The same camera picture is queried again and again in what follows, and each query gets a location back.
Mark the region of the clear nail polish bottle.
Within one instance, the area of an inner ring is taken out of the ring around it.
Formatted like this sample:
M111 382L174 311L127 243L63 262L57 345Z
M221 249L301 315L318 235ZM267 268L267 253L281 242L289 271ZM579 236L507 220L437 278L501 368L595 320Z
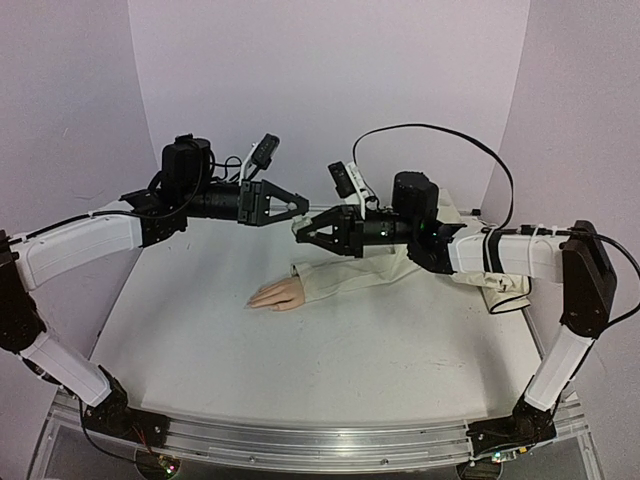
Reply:
M296 216L291 225L291 231L294 235L296 235L301 229L306 228L312 225L312 218L308 215L299 215Z

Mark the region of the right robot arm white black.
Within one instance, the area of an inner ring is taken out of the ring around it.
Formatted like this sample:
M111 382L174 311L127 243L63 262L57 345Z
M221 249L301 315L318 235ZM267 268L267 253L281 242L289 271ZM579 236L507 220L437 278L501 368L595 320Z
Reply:
M299 243L356 258L367 246L404 244L412 262L435 274L511 274L562 285L559 330L511 414L473 422L466 432L476 458L552 440L561 393L609 325L617 277L605 248L588 221L566 232L446 223L437 217L438 197L438 187L424 174L400 172L389 209L338 205L296 221L294 236Z

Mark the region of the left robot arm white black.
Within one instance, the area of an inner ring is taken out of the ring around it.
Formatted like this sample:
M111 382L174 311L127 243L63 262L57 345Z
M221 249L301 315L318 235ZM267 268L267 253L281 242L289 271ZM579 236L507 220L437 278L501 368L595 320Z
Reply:
M159 244L184 232L191 218L263 227L292 220L309 202L256 180L278 149L267 134L254 144L231 179L217 177L211 144L181 135L162 151L148 187L101 209L16 238L1 236L1 348L75 394L116 437L131 433L135 416L119 381L58 339L31 294L55 277L111 254Z

